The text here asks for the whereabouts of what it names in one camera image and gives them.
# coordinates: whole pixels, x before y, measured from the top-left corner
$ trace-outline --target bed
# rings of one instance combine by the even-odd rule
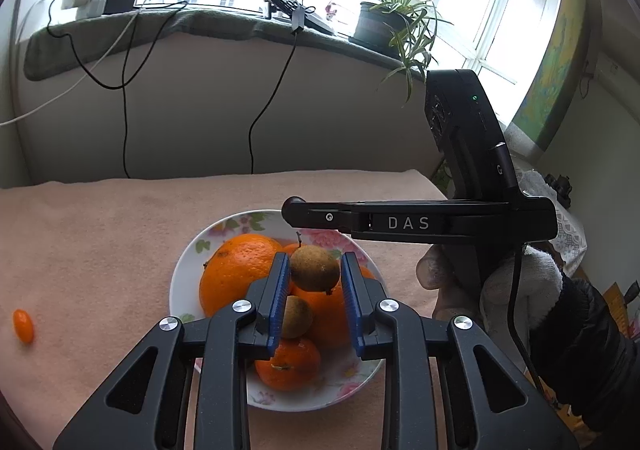
[[[20,422],[43,450],[50,449],[96,386],[167,314],[172,272],[187,243],[219,218],[279,208],[290,195],[443,198],[415,170],[49,182],[0,190],[0,391],[15,415],[0,401],[4,430],[17,431]],[[423,290],[415,279],[415,264],[428,246],[358,243],[380,268],[390,295],[429,316],[437,292]],[[33,317],[31,346],[23,346],[13,332],[16,308]],[[323,410],[284,414],[251,408],[252,446],[281,450],[296,441],[313,450],[376,448],[383,393],[379,372],[353,398]],[[192,431],[190,416],[188,449]]]

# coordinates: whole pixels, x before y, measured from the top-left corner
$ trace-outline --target black sleeve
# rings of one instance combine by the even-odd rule
[[[558,303],[530,333],[530,345],[532,362],[558,401],[570,404],[591,430],[604,432],[598,444],[607,446],[593,449],[637,444],[638,347],[620,334],[594,287],[564,276]]]

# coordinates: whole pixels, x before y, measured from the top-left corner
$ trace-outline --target white glove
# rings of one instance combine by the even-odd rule
[[[425,289],[437,289],[438,301],[433,317],[450,320],[463,314],[484,326],[494,343],[524,370],[524,361],[507,327],[507,306],[513,280],[513,257],[505,260],[482,287],[480,304],[460,287],[452,265],[441,247],[434,245],[418,261],[416,276]],[[529,348],[529,330],[535,329],[558,302],[562,291],[562,274],[551,255],[529,246],[522,256],[522,271],[514,322],[525,347]]]
[[[507,327],[507,308],[513,281],[513,257],[506,260],[482,286],[480,313],[484,330],[509,359],[524,372],[525,364]],[[529,351],[529,331],[546,318],[558,302],[562,274],[551,255],[527,246],[522,255],[514,323],[520,340]]]

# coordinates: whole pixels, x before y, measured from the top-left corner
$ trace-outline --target fruit bowl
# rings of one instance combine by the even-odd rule
[[[182,322],[205,317],[198,297],[203,265],[226,240],[246,233],[271,237],[283,246],[298,242],[297,234],[300,234],[303,244],[321,246],[335,258],[344,252],[355,252],[360,266],[367,268],[385,287],[376,265],[348,236],[335,230],[294,229],[285,222],[279,210],[252,210],[212,224],[189,243],[176,264],[171,280],[170,315],[180,318]],[[321,366],[317,377],[309,385],[293,392],[281,392],[268,387],[251,366],[246,377],[247,403],[281,412],[317,410],[355,394],[381,366],[381,360],[363,362],[350,346],[321,350]],[[200,359],[196,360],[195,367],[200,372]]]

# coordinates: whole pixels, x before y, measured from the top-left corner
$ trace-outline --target metal screw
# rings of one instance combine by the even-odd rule
[[[467,329],[471,329],[471,326],[474,323],[471,321],[471,318],[467,317],[467,316],[456,316],[453,319],[453,325],[455,325],[458,329],[463,329],[463,330],[467,330]]]
[[[163,318],[158,324],[162,331],[171,331],[178,327],[178,320],[172,316]]]
[[[400,306],[398,305],[398,302],[396,302],[395,300],[391,300],[390,298],[385,298],[382,302],[380,302],[380,309],[388,313],[397,311],[399,307]]]
[[[234,304],[231,306],[234,311],[236,313],[244,313],[246,311],[249,311],[249,309],[251,309],[251,302],[249,302],[248,300],[236,300],[234,302]]]

